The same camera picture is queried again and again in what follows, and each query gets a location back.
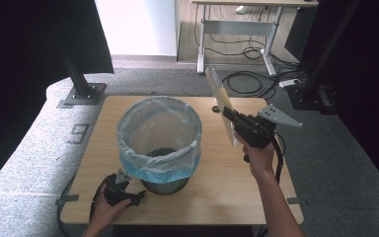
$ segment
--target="table leg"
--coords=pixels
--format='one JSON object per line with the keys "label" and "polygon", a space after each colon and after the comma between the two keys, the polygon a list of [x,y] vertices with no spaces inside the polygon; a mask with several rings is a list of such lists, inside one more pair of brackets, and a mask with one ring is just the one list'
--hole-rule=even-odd
{"label": "table leg", "polygon": [[199,32],[199,48],[198,48],[198,62],[196,65],[196,72],[204,74],[204,26],[205,26],[205,9],[206,5],[202,5],[201,17],[201,30]]}
{"label": "table leg", "polygon": [[261,50],[261,53],[263,54],[263,59],[266,65],[266,68],[268,70],[268,73],[270,76],[275,76],[275,69],[273,68],[272,62],[269,57],[270,48],[272,47],[273,40],[275,39],[276,30],[279,26],[279,20],[281,19],[282,10],[283,7],[278,7],[278,11],[276,12],[275,20],[272,25],[271,32],[269,34],[269,39],[266,41],[265,49]]}

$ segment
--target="trash can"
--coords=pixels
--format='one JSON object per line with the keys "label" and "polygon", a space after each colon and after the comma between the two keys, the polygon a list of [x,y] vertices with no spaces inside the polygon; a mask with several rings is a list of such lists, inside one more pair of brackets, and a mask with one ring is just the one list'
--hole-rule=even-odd
{"label": "trash can", "polygon": [[187,103],[160,96],[141,100],[118,123],[119,160],[147,190],[171,195],[181,190],[201,155],[201,120]]}

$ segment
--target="desk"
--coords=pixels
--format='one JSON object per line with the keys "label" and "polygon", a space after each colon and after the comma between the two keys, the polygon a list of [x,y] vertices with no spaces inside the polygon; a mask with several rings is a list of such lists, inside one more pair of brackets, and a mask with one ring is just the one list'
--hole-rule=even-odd
{"label": "desk", "polygon": [[[123,113],[145,97],[107,97],[85,150],[71,195],[77,201],[67,202],[61,213],[65,223],[88,223],[91,200],[103,178],[120,167],[115,129]],[[249,165],[243,161],[242,147],[233,147],[220,114],[211,108],[214,98],[178,97],[189,103],[202,122],[201,158],[187,185],[176,194],[159,196],[147,192],[139,206],[122,211],[114,220],[117,224],[265,224],[265,216],[257,183]],[[266,106],[259,98],[231,98],[236,110],[255,114]],[[280,185],[286,198],[295,198],[287,167],[281,173]],[[129,193],[145,190],[133,178]],[[299,204],[291,204],[296,220],[303,221]]]}
{"label": "desk", "polygon": [[[304,0],[191,0],[192,3],[203,5],[201,16],[200,42],[198,48],[198,60],[196,71],[204,73],[204,34],[215,35],[239,35],[239,36],[265,36],[267,37],[265,48],[261,50],[266,69],[270,76],[275,76],[275,69],[269,57],[270,48],[278,29],[279,20],[284,7],[317,7],[317,0],[306,2]],[[235,5],[235,6],[269,6],[278,7],[273,22],[232,22],[210,21],[205,19],[206,5]]]}

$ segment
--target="wrist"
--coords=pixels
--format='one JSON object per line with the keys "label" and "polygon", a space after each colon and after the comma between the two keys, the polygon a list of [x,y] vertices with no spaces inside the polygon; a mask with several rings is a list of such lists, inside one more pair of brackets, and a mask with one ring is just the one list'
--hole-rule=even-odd
{"label": "wrist", "polygon": [[269,179],[275,179],[275,174],[273,173],[273,170],[263,170],[261,172],[256,173],[255,179],[257,182],[265,182]]}
{"label": "wrist", "polygon": [[83,232],[82,237],[96,237],[102,230],[103,229],[101,227],[91,222]]}

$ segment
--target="white wall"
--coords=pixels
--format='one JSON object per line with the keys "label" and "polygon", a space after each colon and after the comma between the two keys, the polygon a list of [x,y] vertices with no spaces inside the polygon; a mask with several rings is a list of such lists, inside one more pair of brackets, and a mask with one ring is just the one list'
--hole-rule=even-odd
{"label": "white wall", "polygon": [[177,55],[176,0],[96,4],[111,55]]}

